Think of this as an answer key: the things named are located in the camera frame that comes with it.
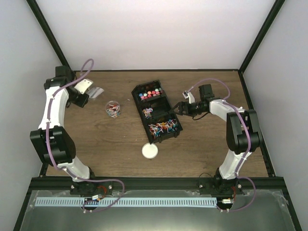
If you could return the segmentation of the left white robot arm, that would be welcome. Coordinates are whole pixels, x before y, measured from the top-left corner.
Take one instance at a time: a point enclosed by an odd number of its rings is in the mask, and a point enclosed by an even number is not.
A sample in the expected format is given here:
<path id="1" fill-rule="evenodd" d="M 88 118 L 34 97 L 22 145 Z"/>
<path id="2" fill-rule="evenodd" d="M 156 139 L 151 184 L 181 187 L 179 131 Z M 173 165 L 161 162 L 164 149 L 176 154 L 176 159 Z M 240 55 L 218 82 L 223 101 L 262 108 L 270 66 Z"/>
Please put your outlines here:
<path id="1" fill-rule="evenodd" d="M 72 188 L 82 188 L 87 194 L 98 190 L 92 170 L 77 157 L 76 146 L 64 128 L 65 110 L 70 104 L 83 108 L 89 100 L 85 91 L 92 81 L 77 82 L 76 74 L 62 65 L 55 68 L 55 77 L 44 83 L 46 105 L 37 130 L 30 132 L 30 140 L 44 166 L 66 172 L 73 181 Z"/>

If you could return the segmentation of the white round lid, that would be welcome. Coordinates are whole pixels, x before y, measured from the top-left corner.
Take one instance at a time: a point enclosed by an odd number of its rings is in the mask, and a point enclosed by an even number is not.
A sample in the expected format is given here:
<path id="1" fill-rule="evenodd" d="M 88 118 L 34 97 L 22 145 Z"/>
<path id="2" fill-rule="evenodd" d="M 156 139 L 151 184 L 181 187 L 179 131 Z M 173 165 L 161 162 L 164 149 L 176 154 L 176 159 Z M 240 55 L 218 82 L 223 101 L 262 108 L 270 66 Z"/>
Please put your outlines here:
<path id="1" fill-rule="evenodd" d="M 153 159 L 158 155 L 158 147 L 155 144 L 147 143 L 141 149 L 142 155 L 147 159 Z"/>

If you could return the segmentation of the metal scoop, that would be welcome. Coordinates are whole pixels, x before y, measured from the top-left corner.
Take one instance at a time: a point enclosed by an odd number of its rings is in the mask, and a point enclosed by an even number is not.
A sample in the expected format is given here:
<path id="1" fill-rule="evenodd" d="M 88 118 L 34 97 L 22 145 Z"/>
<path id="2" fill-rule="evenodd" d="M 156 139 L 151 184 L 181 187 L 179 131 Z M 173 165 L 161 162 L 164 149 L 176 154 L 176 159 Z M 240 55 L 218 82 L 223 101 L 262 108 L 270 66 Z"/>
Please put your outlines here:
<path id="1" fill-rule="evenodd" d="M 104 89 L 100 87 L 93 87 L 91 88 L 87 94 L 89 95 L 90 99 L 96 99 L 98 96 L 100 96 L 104 92 Z"/>

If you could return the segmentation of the clear plastic cup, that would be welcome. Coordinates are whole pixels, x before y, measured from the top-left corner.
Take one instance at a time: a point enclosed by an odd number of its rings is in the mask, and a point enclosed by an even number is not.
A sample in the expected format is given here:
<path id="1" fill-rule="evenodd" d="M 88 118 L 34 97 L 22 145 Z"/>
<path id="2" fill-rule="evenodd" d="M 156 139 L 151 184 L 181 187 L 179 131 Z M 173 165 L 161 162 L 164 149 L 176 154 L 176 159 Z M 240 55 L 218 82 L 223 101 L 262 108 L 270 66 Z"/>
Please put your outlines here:
<path id="1" fill-rule="evenodd" d="M 105 106 L 106 113 L 112 117 L 117 118 L 120 116 L 120 104 L 117 101 L 109 101 Z"/>

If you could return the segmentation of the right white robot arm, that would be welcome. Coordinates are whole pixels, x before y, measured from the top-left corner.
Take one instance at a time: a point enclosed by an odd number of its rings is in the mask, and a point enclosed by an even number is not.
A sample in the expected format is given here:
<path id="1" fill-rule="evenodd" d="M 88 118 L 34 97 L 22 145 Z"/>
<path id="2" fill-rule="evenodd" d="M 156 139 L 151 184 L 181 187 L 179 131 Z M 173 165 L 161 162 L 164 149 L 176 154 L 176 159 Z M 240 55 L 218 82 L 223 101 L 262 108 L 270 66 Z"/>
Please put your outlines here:
<path id="1" fill-rule="evenodd" d="M 220 194 L 235 185 L 247 158 L 263 143 L 257 112 L 245 110 L 227 102 L 227 97 L 215 97 L 210 84 L 199 86 L 200 100 L 196 101 L 190 91 L 182 93 L 185 101 L 173 108 L 176 114 L 194 118 L 202 113 L 212 114 L 226 122 L 228 152 L 213 177 L 213 187 Z"/>

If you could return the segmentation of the black three-compartment candy bin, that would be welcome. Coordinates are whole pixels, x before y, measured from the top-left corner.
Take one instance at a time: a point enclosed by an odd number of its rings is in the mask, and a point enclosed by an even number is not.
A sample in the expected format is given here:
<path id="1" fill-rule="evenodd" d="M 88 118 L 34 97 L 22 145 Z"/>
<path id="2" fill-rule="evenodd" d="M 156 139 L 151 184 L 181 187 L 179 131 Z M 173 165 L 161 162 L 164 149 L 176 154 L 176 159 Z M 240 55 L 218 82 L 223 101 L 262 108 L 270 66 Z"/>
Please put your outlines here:
<path id="1" fill-rule="evenodd" d="M 159 80 L 137 85 L 131 94 L 150 144 L 180 135 L 183 128 Z"/>

